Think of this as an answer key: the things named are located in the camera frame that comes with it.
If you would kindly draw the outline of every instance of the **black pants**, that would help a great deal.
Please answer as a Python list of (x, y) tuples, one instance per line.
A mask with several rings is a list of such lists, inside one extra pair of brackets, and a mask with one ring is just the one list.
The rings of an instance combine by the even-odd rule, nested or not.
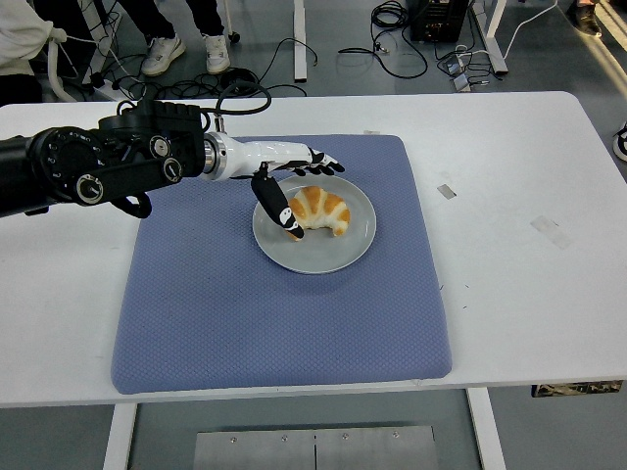
[[(222, 21), (217, 13), (217, 0), (185, 1), (201, 33), (219, 36), (224, 32)], [(152, 37), (174, 37), (174, 26), (161, 14), (155, 5), (155, 0), (120, 0), (120, 4), (147, 40)]]
[(34, 76), (0, 75), (0, 106), (41, 101), (41, 85)]

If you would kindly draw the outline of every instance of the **shoe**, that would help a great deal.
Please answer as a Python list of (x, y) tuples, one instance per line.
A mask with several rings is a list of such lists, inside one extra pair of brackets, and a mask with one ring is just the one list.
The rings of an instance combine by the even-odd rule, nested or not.
[(226, 39), (221, 36), (203, 34), (207, 47), (207, 71), (211, 75), (221, 73), (231, 66), (226, 50)]
[(623, 122), (620, 130), (614, 134), (612, 148), (616, 157), (627, 162), (627, 122)]
[(141, 65), (142, 73), (148, 76), (161, 75), (174, 59), (185, 52), (185, 44), (178, 34), (173, 39), (153, 37), (148, 47), (146, 59)]
[(566, 10), (566, 16), (572, 25), (584, 34), (601, 37), (601, 28), (595, 16), (595, 6), (596, 5), (584, 5), (578, 7), (577, 0), (574, 0), (572, 5)]

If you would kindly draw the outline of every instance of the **white plate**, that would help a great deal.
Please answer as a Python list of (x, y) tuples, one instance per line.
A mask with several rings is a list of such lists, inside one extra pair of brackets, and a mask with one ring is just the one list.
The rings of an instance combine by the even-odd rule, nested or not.
[(328, 228), (305, 230), (305, 238), (295, 242), (257, 204), (253, 212), (253, 232), (264, 253), (287, 269), (304, 274), (337, 271), (359, 259), (368, 249), (376, 231), (376, 215), (370, 199), (353, 183), (337, 176), (291, 176), (279, 186), (288, 201), (305, 186), (319, 186), (344, 199), (351, 211), (351, 223), (344, 235), (334, 237)]

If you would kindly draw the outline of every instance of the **white sneaker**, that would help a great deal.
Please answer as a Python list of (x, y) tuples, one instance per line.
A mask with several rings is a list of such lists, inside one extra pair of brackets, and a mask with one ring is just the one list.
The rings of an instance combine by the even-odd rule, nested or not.
[(224, 36), (203, 34), (203, 37), (207, 47), (207, 71), (210, 74), (217, 74), (228, 69), (231, 66), (231, 61), (228, 59)]
[(150, 41), (148, 53), (141, 66), (141, 71), (148, 76), (160, 75), (183, 52), (185, 52), (185, 44), (180, 40), (178, 34), (173, 39), (154, 37)]

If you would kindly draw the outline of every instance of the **tape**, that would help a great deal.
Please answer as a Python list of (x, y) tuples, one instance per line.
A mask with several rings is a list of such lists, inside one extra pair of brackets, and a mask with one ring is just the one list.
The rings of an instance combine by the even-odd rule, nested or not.
[(562, 250), (570, 246), (572, 240), (561, 231), (559, 225), (552, 220), (540, 215), (531, 221), (531, 226), (547, 237), (551, 243)]
[(442, 186), (438, 186), (438, 191), (440, 191), (442, 193), (442, 196), (444, 196), (447, 199), (452, 199), (454, 198), (457, 194), (455, 194), (455, 191), (453, 191), (448, 184), (443, 184)]

